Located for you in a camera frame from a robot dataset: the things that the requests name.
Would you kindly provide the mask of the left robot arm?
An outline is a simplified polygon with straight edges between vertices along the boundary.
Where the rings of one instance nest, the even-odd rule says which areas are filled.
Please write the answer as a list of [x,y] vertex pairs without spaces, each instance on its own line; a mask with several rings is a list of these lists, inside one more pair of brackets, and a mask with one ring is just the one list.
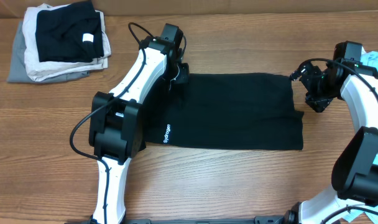
[[169,90],[188,78],[188,64],[182,61],[186,45],[185,37],[147,37],[123,80],[109,93],[95,94],[89,142],[97,159],[99,182],[92,223],[123,223],[129,165],[145,147],[145,102],[156,89]]

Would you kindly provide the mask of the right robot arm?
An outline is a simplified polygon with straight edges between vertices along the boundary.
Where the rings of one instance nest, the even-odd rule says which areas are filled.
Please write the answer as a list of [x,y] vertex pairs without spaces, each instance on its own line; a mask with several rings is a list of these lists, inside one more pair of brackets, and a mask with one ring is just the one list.
[[333,98],[348,106],[355,135],[333,166],[331,184],[317,196],[298,202],[283,216],[257,217],[255,223],[339,223],[348,215],[378,216],[378,72],[354,57],[326,60],[321,71],[312,60],[291,74],[308,93],[306,102],[320,112]]

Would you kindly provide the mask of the black Sydrogen t-shirt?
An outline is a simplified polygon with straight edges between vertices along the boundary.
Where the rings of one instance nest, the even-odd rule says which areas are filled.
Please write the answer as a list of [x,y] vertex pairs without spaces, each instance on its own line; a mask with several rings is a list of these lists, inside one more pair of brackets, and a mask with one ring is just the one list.
[[268,73],[192,74],[150,112],[144,139],[205,149],[303,149],[291,81]]

